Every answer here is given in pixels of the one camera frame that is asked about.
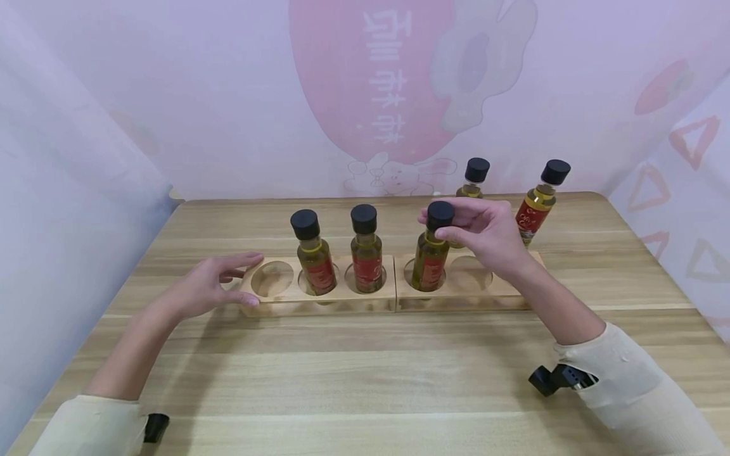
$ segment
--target olive oil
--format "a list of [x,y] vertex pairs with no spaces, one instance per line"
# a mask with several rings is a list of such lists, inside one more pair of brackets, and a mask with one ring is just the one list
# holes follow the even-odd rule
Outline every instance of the olive oil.
[[525,247],[528,247],[535,233],[555,206],[556,188],[563,183],[570,172],[570,165],[562,160],[550,160],[540,177],[541,182],[525,196],[517,211],[517,225]]
[[299,258],[309,291],[314,295],[329,293],[337,285],[329,244],[320,238],[317,213],[302,209],[291,216],[291,227],[299,240],[296,256]]
[[377,211],[369,204],[358,204],[350,211],[355,237],[353,253],[355,285],[361,293],[373,293],[383,286],[383,242],[375,234]]
[[426,231],[418,237],[413,263],[411,286],[419,291],[434,291],[441,285],[444,264],[449,254],[449,244],[436,239],[436,230],[451,226],[454,208],[446,201],[429,204],[426,215]]
[[[489,162],[484,158],[470,158],[466,163],[466,171],[464,172],[464,184],[456,191],[456,196],[466,196],[467,198],[483,198],[481,184],[484,183],[489,172]],[[453,249],[464,248],[461,244],[450,242],[449,245]]]

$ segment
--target black device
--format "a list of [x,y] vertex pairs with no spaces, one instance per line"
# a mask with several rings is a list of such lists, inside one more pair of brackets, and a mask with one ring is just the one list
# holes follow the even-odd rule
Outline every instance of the black device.
[[529,381],[546,398],[560,388],[581,390],[598,383],[595,376],[566,364],[558,364],[552,372],[545,366],[540,366],[532,373]]
[[167,425],[170,424],[170,417],[162,413],[150,413],[147,415],[147,425],[145,426],[145,443],[156,444],[165,434]]

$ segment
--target hand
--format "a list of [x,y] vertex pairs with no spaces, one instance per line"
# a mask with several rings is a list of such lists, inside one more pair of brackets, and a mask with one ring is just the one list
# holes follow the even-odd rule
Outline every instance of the hand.
[[221,283],[232,282],[234,277],[243,278],[238,268],[259,264],[264,254],[239,253],[227,257],[207,258],[198,263],[185,277],[164,291],[152,304],[161,306],[178,320],[198,317],[215,307],[228,303],[257,306],[258,299],[240,290],[224,290]]
[[[463,197],[439,200],[451,203],[456,215],[454,226],[436,231],[438,239],[469,248],[484,267],[506,280],[532,260],[508,201]],[[426,208],[421,210],[418,221],[426,223]]]

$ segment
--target wooden table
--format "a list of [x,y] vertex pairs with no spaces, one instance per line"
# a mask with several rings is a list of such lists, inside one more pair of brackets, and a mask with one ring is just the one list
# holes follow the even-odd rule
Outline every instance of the wooden table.
[[[516,208],[520,196],[508,199]],[[414,249],[427,201],[357,200],[377,206],[385,252],[394,254]],[[333,252],[348,252],[355,202],[184,203],[10,454],[28,453],[129,317],[197,261],[244,250],[292,255],[288,220],[305,207],[320,215]],[[532,249],[641,344],[730,444],[726,347],[603,197],[562,195]],[[249,320],[230,306],[172,334],[142,402],[172,418],[157,456],[616,454],[575,394],[544,399],[527,382],[538,365],[554,366],[552,343],[529,311]]]

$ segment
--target person's left hand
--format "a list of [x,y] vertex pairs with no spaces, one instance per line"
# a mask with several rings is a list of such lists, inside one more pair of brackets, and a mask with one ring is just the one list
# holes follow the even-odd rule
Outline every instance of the person's left hand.
[[154,304],[179,320],[198,317],[228,303],[257,306],[258,299],[240,290],[224,290],[221,283],[243,278],[238,268],[251,267],[264,259],[263,253],[246,252],[227,257],[207,258],[198,263],[182,279],[165,290]]

